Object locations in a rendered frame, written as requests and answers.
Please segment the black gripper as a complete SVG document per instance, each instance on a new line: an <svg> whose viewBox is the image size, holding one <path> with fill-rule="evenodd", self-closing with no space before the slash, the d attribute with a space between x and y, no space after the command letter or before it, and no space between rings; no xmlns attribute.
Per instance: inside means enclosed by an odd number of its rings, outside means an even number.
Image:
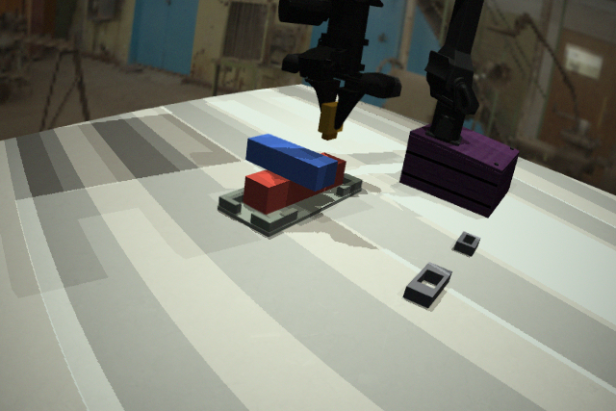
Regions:
<svg viewBox="0 0 616 411"><path fill-rule="evenodd" d="M335 102L338 94L335 130L342 128L350 112L352 112L365 94L377 98L400 96L402 85L398 77L380 72L360 72L365 69L365 65L361 64L363 46L369 46L369 41L365 39L365 33L349 32L327 27L327 34L321 34L321 39L327 40L326 44L331 48L345 49L346 46L351 58L349 74L337 72L331 79L327 80L304 78L305 82L308 82L315 89L320 109L322 104ZM300 54L288 54L285 56L282 61L281 70L297 73L299 71L298 55ZM339 88L341 81L333 78L346 81L345 86Z"/></svg>

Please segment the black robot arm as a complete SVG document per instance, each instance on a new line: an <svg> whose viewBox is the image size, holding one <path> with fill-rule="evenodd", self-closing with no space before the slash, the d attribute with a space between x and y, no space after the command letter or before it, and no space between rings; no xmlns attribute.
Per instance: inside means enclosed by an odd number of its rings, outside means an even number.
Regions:
<svg viewBox="0 0 616 411"><path fill-rule="evenodd" d="M426 135L459 146L465 115L479 107L472 89L474 76L472 47L483 0L455 0L446 41L438 52L429 54L426 80L430 96L437 99L432 125ZM380 0L279 0L279 21L366 33L369 7L383 7ZM327 46L318 39L316 48L298 55L299 76L327 80L350 73L351 58L345 49Z"/></svg>

